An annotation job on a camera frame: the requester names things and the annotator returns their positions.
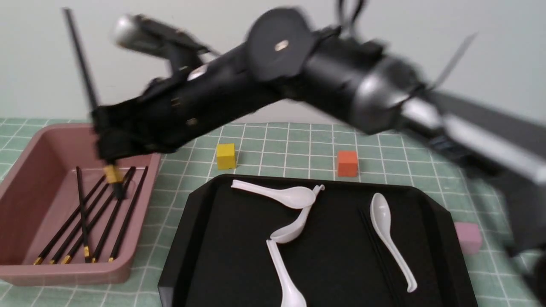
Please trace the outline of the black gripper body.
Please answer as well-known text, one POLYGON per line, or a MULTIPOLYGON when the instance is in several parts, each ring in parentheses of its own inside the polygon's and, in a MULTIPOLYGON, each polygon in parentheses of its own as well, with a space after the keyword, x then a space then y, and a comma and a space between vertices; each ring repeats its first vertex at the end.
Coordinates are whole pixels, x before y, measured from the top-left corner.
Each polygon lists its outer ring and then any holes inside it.
POLYGON ((191 140, 281 100, 273 87, 282 53, 250 43, 171 78, 154 80, 140 96, 93 111, 97 154, 118 159, 172 153, 191 140))

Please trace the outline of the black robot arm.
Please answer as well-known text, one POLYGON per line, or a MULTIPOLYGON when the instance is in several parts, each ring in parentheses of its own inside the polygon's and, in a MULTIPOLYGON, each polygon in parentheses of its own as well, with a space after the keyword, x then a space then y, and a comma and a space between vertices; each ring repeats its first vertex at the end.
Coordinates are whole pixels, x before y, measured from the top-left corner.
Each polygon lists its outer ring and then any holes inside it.
POLYGON ((513 235, 510 257, 545 250, 545 128, 489 109, 423 81, 377 40, 357 41, 354 23, 312 30, 303 12, 281 6, 261 15, 245 41, 205 64, 213 50, 144 15, 117 21, 115 42, 169 61, 139 96, 91 103, 98 157, 118 190, 118 159, 171 154, 222 125, 283 99, 310 106, 374 135, 396 130, 479 177, 505 199, 513 235))

